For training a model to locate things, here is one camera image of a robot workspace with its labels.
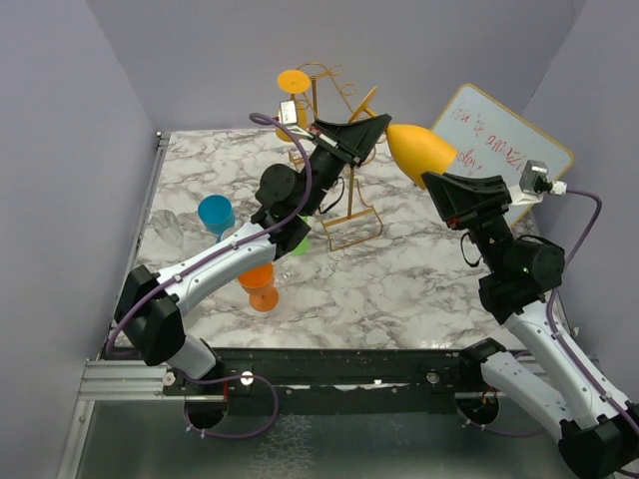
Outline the yellow plastic wine glass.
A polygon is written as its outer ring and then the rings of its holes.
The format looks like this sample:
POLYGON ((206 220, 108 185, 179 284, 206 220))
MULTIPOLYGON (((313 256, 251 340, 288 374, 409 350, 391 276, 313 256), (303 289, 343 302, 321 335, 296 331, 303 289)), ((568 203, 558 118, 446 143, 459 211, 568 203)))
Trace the yellow plastic wine glass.
POLYGON ((309 121, 304 94, 311 87, 310 77, 298 69, 285 70, 278 75, 277 84, 287 97, 279 104, 276 120, 293 133, 305 131, 309 121))

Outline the green plastic wine glass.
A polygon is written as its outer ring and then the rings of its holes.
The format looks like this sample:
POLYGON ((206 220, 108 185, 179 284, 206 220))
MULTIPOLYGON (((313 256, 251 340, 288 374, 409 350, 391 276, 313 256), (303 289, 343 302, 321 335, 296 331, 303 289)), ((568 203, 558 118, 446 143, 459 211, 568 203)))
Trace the green plastic wine glass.
POLYGON ((311 227, 305 217, 295 216, 295 218, 286 225, 283 251, 286 254, 293 253, 307 238, 310 230, 311 227))

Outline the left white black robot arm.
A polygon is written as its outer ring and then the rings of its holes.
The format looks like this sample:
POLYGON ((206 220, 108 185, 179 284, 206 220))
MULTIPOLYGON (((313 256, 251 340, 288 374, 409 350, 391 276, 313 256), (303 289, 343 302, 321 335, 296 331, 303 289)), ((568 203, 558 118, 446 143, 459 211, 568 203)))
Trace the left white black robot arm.
POLYGON ((252 113, 250 119, 277 128, 296 145, 308 140, 315 148, 301 153, 304 166, 299 171, 279 163, 264 170, 256 192, 259 209, 228 238, 158 272, 143 265, 132 269, 114 313, 117 326, 105 348, 113 356, 115 339, 124 334, 146 365, 166 363, 179 369, 202 394, 218 387, 221 370, 206 343, 186 333, 186 315, 241 274, 293 251, 311 230, 306 219, 318 213, 345 168, 358 168, 367 159, 391 116, 344 124, 317 120, 308 129, 261 113, 252 113))

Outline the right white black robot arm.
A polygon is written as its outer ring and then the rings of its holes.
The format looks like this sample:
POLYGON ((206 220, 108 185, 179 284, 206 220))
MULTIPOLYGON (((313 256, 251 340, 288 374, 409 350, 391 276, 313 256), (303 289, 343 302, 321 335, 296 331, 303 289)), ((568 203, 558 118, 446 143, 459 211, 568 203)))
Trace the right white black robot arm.
POLYGON ((422 180, 441 219, 465 231, 490 273, 479 281, 482 306, 516 336, 546 376, 539 378, 501 349, 458 366, 468 389, 489 385, 532 416, 557 442, 579 478, 606 478, 638 458, 638 406, 616 388, 552 315, 546 295, 562 282, 565 251, 552 241, 515 237, 505 215, 545 195, 563 195, 563 182, 525 174, 509 187, 500 176, 464 178, 425 172, 422 180))

